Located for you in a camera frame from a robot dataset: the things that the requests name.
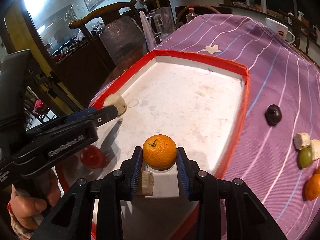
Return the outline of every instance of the red tomato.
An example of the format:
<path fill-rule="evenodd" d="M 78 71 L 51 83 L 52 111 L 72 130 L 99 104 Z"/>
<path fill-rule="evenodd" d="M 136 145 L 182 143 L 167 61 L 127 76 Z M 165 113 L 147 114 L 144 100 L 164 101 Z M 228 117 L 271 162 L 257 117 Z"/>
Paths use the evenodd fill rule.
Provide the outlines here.
<path fill-rule="evenodd" d="M 80 152 L 80 160 L 84 166 L 90 169 L 104 168 L 106 166 L 106 158 L 97 147 L 88 145 Z"/>

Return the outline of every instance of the white star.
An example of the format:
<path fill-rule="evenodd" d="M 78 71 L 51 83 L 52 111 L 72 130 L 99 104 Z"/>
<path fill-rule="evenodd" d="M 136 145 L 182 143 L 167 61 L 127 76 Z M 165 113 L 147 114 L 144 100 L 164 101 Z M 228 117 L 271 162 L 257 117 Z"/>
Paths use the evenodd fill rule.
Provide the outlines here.
<path fill-rule="evenodd" d="M 214 46 L 205 46 L 205 49 L 203 49 L 202 51 L 207 51 L 210 54 L 216 53 L 216 52 L 221 52 L 221 50 L 219 49 L 218 45 L 214 45 Z"/>

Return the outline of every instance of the green grape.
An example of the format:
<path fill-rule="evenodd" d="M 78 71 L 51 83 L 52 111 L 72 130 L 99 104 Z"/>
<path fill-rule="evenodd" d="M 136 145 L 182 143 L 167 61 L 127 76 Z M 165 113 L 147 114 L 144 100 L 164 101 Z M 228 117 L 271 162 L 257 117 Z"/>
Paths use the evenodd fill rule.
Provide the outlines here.
<path fill-rule="evenodd" d="M 312 162 L 312 151 L 310 148 L 305 148 L 300 151 L 299 165 L 301 168 L 308 167 Z"/>

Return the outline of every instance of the orange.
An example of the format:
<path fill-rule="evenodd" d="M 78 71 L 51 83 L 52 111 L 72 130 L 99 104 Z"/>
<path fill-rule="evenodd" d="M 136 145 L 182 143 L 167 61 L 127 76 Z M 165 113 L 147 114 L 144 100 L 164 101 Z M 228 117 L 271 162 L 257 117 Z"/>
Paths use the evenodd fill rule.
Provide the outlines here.
<path fill-rule="evenodd" d="M 320 174 L 312 175 L 306 183 L 304 193 L 307 200 L 314 200 L 320 195 Z"/>
<path fill-rule="evenodd" d="M 316 169 L 315 174 L 320 174 L 320 166 Z"/>
<path fill-rule="evenodd" d="M 175 162 L 177 147 L 170 137 L 158 134 L 145 141 L 142 155 L 149 166 L 156 169 L 166 169 Z"/>

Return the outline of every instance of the white mug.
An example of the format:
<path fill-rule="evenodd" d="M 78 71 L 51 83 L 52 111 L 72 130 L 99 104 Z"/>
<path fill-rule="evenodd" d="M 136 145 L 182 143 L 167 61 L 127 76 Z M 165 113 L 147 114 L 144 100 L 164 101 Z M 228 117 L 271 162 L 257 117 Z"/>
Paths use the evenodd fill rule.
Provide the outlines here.
<path fill-rule="evenodd" d="M 292 41 L 287 41 L 289 44 L 294 43 L 294 41 L 296 40 L 296 37 L 292 34 L 292 32 L 288 31 L 288 27 L 280 22 L 277 22 L 270 18 L 266 18 L 266 26 L 277 33 L 278 36 L 283 40 L 286 40 L 287 34 L 290 33 L 292 36 Z"/>

